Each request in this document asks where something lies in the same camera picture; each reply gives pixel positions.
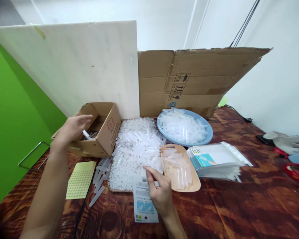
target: table surface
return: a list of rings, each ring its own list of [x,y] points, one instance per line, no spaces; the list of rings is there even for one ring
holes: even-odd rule
[[[246,123],[232,109],[219,108],[209,120],[211,143],[236,146],[254,165],[242,167],[242,183],[200,179],[194,193],[173,192],[173,202],[188,238],[299,238],[299,184],[283,173],[289,163],[262,144],[258,127]],[[47,151],[34,165],[40,165]],[[77,162],[98,161],[68,153],[69,177]],[[29,171],[0,203],[0,227],[7,238],[18,238],[43,168]],[[168,238],[164,224],[135,223],[132,193],[105,190],[94,197],[66,200],[59,238]]]

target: green object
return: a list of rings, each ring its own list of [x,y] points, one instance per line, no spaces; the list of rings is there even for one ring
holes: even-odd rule
[[[227,98],[226,96],[223,96],[223,98],[220,100],[218,107],[223,107],[225,104],[227,104]]]
[[[18,163],[65,122],[65,115],[0,45],[0,202],[27,173]],[[40,145],[23,163],[32,167]]]

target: blue plate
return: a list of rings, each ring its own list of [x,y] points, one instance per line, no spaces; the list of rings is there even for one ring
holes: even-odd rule
[[[196,114],[192,111],[189,111],[189,110],[183,110],[183,109],[178,109],[178,110],[182,110],[184,111],[184,113],[186,115],[190,115],[190,116],[193,116],[195,120],[200,120],[202,122],[202,124],[205,124],[207,125],[207,129],[205,129],[208,134],[207,134],[207,137],[206,139],[204,139],[203,141],[201,142],[198,142],[196,144],[188,144],[188,143],[185,143],[185,142],[181,142],[181,141],[177,141],[175,139],[172,139],[171,137],[169,137],[162,129],[161,127],[161,124],[160,124],[160,121],[159,121],[159,118],[161,117],[161,115],[165,115],[166,113],[165,112],[162,112],[160,113],[160,115],[158,116],[157,118],[157,128],[159,129],[159,131],[161,132],[161,134],[166,138],[168,139],[170,142],[174,143],[174,144],[179,144],[179,145],[182,145],[182,146],[185,146],[185,147],[191,147],[191,146],[199,146],[199,145],[205,145],[205,144],[208,144],[212,138],[213,138],[213,128],[210,126],[210,124],[208,123],[207,120],[205,120],[203,117],[201,117],[199,114]]]

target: white board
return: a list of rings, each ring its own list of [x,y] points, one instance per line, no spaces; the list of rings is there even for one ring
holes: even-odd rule
[[[140,116],[136,21],[0,27],[0,44],[67,117],[87,102]]]

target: hand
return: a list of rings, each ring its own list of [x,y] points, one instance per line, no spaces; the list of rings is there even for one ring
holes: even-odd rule
[[[53,143],[68,145],[82,135],[84,128],[91,122],[93,115],[81,115],[70,117],[58,131]]]
[[[175,212],[172,200],[172,187],[169,178],[160,174],[156,169],[143,166],[146,170],[147,182],[149,183],[150,198],[162,218],[167,218]],[[154,178],[158,181],[159,187],[154,184]]]

